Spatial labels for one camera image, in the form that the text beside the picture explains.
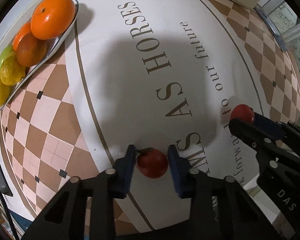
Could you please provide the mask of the yellow spotted lemon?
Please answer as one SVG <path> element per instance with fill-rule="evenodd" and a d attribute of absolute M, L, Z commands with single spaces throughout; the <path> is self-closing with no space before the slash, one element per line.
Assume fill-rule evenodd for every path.
<path fill-rule="evenodd" d="M 4 85 L 16 85 L 25 75 L 26 67 L 19 64 L 15 55 L 7 57 L 1 65 L 0 78 Z"/>

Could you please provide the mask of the dark orange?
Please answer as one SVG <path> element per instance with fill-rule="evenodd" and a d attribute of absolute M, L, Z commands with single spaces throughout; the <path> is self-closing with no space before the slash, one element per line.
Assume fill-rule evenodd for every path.
<path fill-rule="evenodd" d="M 40 40 L 28 33 L 20 41 L 16 56 L 17 61 L 24 67 L 37 65 L 46 55 L 47 41 Z"/>

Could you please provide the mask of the oval patterned ceramic plate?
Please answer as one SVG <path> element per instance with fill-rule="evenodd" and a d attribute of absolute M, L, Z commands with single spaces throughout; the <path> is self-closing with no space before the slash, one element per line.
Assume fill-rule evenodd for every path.
<path fill-rule="evenodd" d="M 77 0 L 43 0 L 33 12 L 30 32 L 0 67 L 0 109 L 60 48 L 77 18 Z"/>

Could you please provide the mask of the cherry tomato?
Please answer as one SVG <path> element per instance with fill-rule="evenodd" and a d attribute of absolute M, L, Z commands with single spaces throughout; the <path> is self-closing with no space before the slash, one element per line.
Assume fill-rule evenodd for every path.
<path fill-rule="evenodd" d="M 168 159 L 165 154 L 154 148 L 139 150 L 136 159 L 138 170 L 147 178 L 158 179 L 168 169 Z"/>
<path fill-rule="evenodd" d="M 230 115 L 230 120 L 232 119 L 238 119 L 246 124 L 252 125 L 255 121 L 255 113 L 249 106 L 240 104 L 233 109 Z"/>

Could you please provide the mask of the orange with stem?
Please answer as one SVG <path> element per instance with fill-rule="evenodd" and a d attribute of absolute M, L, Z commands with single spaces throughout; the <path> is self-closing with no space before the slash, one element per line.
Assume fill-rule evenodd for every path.
<path fill-rule="evenodd" d="M 75 16 L 72 0 L 43 0 L 31 18 L 31 32 L 40 40 L 49 40 L 61 35 Z"/>

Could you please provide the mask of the checkered printed table mat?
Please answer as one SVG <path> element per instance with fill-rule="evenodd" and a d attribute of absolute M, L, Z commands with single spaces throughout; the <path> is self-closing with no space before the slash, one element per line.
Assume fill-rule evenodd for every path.
<path fill-rule="evenodd" d="M 19 0 L 0 53 L 42 0 Z M 128 145 L 177 146 L 191 164 L 243 186 L 254 152 L 230 134 L 245 103 L 276 121 L 300 116 L 300 78 L 257 12 L 231 0 L 78 0 L 59 52 L 0 110 L 8 208 L 35 219 L 72 176 L 96 176 Z"/>

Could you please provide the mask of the bright orange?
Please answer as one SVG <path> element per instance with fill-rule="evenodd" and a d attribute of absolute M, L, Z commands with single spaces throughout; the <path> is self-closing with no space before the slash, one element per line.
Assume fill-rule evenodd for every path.
<path fill-rule="evenodd" d="M 25 35 L 27 35 L 30 32 L 31 32 L 31 23 L 27 22 L 19 29 L 19 31 L 14 36 L 13 43 L 12 43 L 12 47 L 14 51 L 17 51 L 20 41 L 23 39 Z"/>

